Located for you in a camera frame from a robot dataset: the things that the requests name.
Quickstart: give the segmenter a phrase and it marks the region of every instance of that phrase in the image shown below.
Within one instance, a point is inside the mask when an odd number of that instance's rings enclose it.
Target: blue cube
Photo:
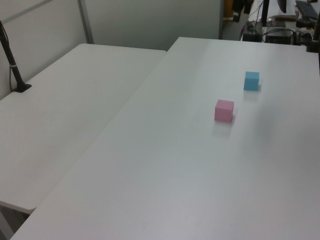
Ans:
[[[243,90],[258,91],[259,90],[259,72],[246,71]]]

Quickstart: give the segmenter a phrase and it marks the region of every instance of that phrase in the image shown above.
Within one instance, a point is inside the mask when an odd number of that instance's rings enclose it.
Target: table leg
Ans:
[[[15,234],[14,231],[9,226],[7,220],[3,216],[1,209],[0,209],[0,230],[7,240],[11,239],[12,236]]]

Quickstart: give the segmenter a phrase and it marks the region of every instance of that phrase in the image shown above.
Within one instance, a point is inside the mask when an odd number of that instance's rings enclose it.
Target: pink cube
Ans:
[[[230,123],[232,121],[232,115],[234,113],[234,105],[234,101],[219,99],[215,105],[214,120]]]

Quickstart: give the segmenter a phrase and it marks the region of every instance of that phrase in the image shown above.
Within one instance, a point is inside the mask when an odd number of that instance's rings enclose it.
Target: keyboard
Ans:
[[[313,19],[313,20],[318,19],[318,13],[316,12],[316,10],[314,9],[314,7],[311,5],[310,2],[297,0],[295,1],[295,3],[303,19]]]

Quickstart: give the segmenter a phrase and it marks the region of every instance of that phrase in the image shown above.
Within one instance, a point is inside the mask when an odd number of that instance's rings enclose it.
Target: table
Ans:
[[[30,214],[165,51],[81,44],[0,101],[0,205]]]
[[[12,240],[318,239],[319,103],[317,54],[179,38]]]

